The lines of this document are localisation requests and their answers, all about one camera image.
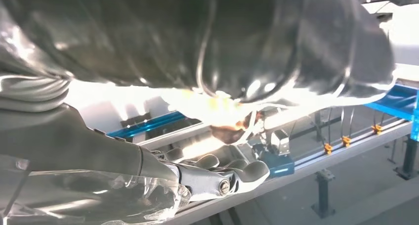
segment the support leg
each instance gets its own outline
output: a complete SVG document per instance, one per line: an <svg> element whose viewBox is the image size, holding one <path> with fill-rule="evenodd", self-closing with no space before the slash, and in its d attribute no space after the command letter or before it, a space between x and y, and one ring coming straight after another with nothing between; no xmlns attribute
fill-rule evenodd
<svg viewBox="0 0 419 225"><path fill-rule="evenodd" d="M403 166L397 167L395 169L397 175L405 180L409 180L418 175L418 173L414 170L417 150L418 142L411 139L409 136L406 143L406 152Z"/></svg>
<svg viewBox="0 0 419 225"><path fill-rule="evenodd" d="M319 185L319 202L312 205L311 208L322 219L335 214L335 209L329 206L329 182L334 178L334 175L328 170L316 173L316 181Z"/></svg>
<svg viewBox="0 0 419 225"><path fill-rule="evenodd" d="M237 214L236 208L233 207L228 209L228 214L230 215L234 225L242 225L239 215Z"/></svg>
<svg viewBox="0 0 419 225"><path fill-rule="evenodd" d="M223 225L220 214L214 214L209 217L209 223L211 225Z"/></svg>

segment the transparent plastic cover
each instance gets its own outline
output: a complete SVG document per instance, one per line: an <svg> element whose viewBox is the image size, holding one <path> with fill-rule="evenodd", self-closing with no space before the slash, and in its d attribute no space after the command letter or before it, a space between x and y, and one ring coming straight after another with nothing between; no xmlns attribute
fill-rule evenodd
<svg viewBox="0 0 419 225"><path fill-rule="evenodd" d="M85 170L28 172L27 160L0 159L4 225L159 224L190 197L174 181Z"/></svg>

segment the blue clamp block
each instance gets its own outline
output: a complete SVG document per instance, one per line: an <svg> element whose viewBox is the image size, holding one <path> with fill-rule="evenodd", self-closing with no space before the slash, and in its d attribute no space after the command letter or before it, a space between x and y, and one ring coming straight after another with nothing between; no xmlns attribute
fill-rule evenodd
<svg viewBox="0 0 419 225"><path fill-rule="evenodd" d="M289 154L278 156L270 152L263 152L260 160L268 166L270 178L294 174L295 163Z"/></svg>

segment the blue metal frame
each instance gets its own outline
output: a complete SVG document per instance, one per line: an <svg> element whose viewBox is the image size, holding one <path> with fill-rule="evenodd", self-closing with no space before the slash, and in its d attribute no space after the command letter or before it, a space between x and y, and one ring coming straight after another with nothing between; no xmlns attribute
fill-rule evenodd
<svg viewBox="0 0 419 225"><path fill-rule="evenodd" d="M419 89L396 84L381 100L367 107L412 121L411 139L419 141Z"/></svg>
<svg viewBox="0 0 419 225"><path fill-rule="evenodd" d="M179 120L184 120L184 119L186 119L184 115L182 115L178 111L175 111L175 112L171 112L160 117L146 120L136 125L131 125L129 127L123 128L118 131L108 133L107 135L110 137L117 136L117 137L122 137L122 138L134 137L137 134L154 130L161 126L168 125L168 124L174 123Z"/></svg>

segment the orange clamp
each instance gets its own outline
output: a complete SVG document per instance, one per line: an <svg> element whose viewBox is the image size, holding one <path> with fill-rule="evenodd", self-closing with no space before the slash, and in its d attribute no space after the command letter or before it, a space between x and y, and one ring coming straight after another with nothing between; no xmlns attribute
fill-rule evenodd
<svg viewBox="0 0 419 225"><path fill-rule="evenodd" d="M382 126L381 125L373 125L371 126L373 128L374 133L379 135L382 132Z"/></svg>
<svg viewBox="0 0 419 225"><path fill-rule="evenodd" d="M328 143L325 144L325 152L330 155L332 153L332 146Z"/></svg>
<svg viewBox="0 0 419 225"><path fill-rule="evenodd" d="M342 142L345 147L349 147L351 145L351 139L347 136L343 136Z"/></svg>

